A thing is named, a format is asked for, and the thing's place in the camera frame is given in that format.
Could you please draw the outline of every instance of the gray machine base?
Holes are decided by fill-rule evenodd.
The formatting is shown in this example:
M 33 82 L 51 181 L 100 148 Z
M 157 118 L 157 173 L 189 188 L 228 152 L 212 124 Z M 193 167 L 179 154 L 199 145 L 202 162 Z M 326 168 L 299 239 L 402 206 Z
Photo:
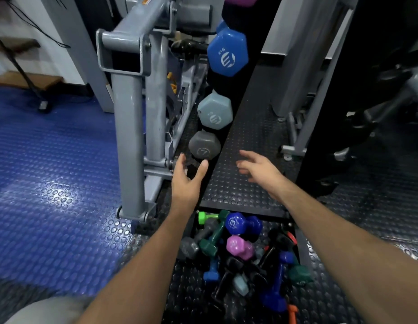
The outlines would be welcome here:
M 237 111 L 200 207 L 288 218 L 281 204 L 258 185 L 238 173 L 239 150 L 258 152 L 273 162 L 289 179 L 295 180 L 300 162 L 286 162 L 278 147 L 288 144 L 286 123 L 273 113 L 270 97 L 277 68 L 258 65 Z

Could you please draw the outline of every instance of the left hand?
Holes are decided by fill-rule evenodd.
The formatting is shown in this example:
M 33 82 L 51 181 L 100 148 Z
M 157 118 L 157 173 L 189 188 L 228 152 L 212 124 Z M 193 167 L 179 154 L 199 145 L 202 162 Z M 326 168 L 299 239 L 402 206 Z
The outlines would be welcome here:
M 185 160 L 185 155 L 181 153 L 174 167 L 173 179 L 171 180 L 170 211 L 174 210 L 190 216 L 199 200 L 201 181 L 206 175 L 209 163 L 207 160 L 203 160 L 197 170 L 197 174 L 190 180 L 183 168 Z

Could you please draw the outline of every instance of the blue rubber floor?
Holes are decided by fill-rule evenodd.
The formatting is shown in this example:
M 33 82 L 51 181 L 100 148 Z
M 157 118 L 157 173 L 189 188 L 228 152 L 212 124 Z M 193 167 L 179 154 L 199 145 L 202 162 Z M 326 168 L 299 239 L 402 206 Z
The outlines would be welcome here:
M 114 116 L 61 96 L 50 114 L 0 88 L 0 279 L 96 294 L 131 239 L 120 205 Z

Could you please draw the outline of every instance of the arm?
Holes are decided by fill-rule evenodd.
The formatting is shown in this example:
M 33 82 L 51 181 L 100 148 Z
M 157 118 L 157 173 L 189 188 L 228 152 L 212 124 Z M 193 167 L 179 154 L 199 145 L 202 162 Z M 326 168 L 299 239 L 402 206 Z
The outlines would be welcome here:
M 197 204 L 208 162 L 193 180 L 183 170 L 180 155 L 172 179 L 170 212 L 134 258 L 101 290 L 77 324 L 139 324 L 162 320 L 171 274 L 186 223 Z
M 239 172 L 285 205 L 367 323 L 418 323 L 418 261 L 330 211 L 266 157 L 240 154 L 249 160 L 237 162 Z

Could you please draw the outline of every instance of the hand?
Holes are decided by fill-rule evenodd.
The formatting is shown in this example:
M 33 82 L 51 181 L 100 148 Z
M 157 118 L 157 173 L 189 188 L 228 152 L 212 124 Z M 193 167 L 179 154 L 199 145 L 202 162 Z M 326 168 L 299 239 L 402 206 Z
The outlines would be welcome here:
M 199 201 L 201 181 L 206 175 L 209 163 L 207 160 L 203 160 L 194 179 L 190 180 L 183 168 L 185 160 L 185 155 L 181 153 L 174 167 L 173 179 L 171 180 L 170 211 L 174 210 L 190 216 L 197 205 L 197 201 Z
M 248 160 L 238 160 L 236 162 L 239 173 L 251 176 L 248 179 L 249 182 L 257 183 L 273 199 L 281 201 L 280 197 L 277 196 L 277 191 L 286 178 L 266 157 L 252 151 L 240 150 L 239 153 L 248 158 Z

